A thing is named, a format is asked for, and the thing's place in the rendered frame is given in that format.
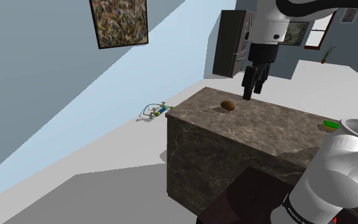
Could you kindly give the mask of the potted plant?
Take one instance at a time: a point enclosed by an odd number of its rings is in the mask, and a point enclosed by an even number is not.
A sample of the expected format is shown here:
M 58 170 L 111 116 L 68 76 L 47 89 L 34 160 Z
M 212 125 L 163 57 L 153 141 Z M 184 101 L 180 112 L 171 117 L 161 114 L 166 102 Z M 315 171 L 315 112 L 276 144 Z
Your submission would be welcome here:
M 320 63 L 324 64 L 326 62 L 326 59 L 331 56 L 331 54 L 334 52 L 335 49 L 336 49 L 336 46 L 334 46 L 332 43 L 330 43 L 327 46 L 326 50 L 323 52 L 322 60 Z

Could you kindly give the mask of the brown marble counter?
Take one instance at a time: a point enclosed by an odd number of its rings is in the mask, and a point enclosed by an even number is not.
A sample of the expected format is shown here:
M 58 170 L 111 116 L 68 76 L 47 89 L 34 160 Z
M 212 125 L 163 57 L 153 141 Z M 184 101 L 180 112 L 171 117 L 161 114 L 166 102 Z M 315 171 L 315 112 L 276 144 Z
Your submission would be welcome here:
M 167 193 L 196 218 L 248 166 L 289 181 L 302 176 L 327 136 L 319 115 L 209 87 L 166 117 Z

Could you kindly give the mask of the green and yellow sponge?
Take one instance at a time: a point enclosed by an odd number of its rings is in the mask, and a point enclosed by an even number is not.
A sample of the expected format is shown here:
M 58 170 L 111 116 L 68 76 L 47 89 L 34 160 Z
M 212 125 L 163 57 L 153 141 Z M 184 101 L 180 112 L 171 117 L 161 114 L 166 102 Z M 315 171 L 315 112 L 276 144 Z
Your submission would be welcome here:
M 322 123 L 322 126 L 325 130 L 328 130 L 330 132 L 334 132 L 340 128 L 340 125 L 336 122 L 331 122 L 328 120 L 324 120 Z

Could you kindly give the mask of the large speckled wall picture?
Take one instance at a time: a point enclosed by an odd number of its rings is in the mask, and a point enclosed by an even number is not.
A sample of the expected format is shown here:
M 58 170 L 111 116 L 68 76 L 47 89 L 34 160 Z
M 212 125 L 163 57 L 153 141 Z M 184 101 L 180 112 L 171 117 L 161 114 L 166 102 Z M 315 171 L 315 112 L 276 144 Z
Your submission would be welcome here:
M 89 0 L 89 3 L 98 48 L 149 43 L 147 0 Z

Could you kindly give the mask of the dark refrigerator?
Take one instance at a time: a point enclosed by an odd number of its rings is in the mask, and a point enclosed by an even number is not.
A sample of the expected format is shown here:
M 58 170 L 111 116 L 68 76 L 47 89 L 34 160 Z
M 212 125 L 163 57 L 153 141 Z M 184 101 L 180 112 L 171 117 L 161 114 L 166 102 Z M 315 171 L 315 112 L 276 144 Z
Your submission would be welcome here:
M 241 71 L 254 17 L 249 10 L 221 11 L 212 74 L 232 78 Z

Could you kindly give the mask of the small pale wall picture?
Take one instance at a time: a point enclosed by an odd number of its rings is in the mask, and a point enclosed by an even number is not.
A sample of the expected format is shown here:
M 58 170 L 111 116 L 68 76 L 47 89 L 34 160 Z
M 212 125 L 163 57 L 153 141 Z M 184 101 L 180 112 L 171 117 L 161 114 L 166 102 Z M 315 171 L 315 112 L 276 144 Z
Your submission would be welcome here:
M 342 24 L 352 24 L 354 23 L 355 19 L 358 15 L 358 9 L 355 8 L 347 8 L 345 10 L 345 13 L 343 14 L 340 22 Z

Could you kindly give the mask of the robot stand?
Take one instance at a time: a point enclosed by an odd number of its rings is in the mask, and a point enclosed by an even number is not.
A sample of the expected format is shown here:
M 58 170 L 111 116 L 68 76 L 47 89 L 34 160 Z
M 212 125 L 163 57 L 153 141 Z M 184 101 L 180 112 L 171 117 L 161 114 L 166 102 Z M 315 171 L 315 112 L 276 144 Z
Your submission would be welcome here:
M 270 214 L 290 193 L 301 173 L 283 176 L 248 166 L 201 212 L 195 224 L 272 224 Z

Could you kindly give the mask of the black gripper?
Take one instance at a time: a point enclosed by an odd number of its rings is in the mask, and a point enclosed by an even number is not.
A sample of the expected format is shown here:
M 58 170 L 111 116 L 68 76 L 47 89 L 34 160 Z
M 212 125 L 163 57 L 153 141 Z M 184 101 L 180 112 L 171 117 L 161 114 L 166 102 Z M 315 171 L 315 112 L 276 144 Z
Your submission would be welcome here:
M 242 86 L 244 87 L 243 99 L 251 99 L 253 83 L 257 69 L 259 69 L 258 80 L 254 87 L 254 93 L 260 94 L 264 82 L 268 79 L 270 66 L 275 62 L 279 45 L 252 43 L 249 49 L 248 61 L 252 66 L 247 66 Z

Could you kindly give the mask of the dark framed wall picture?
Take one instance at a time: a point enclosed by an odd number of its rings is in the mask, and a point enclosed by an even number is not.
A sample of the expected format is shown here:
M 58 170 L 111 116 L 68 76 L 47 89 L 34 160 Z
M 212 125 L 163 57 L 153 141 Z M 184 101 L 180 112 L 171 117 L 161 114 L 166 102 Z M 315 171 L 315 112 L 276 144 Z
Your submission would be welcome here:
M 289 22 L 286 35 L 281 45 L 300 46 L 308 28 L 308 22 Z

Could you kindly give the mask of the red framed window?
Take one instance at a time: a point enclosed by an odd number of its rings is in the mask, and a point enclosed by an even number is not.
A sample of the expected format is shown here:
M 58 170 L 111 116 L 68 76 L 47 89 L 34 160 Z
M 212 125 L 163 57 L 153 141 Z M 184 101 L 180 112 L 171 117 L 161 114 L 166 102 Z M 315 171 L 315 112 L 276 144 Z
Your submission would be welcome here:
M 305 49 L 320 49 L 335 15 L 336 12 L 314 22 L 308 39 L 306 40 Z

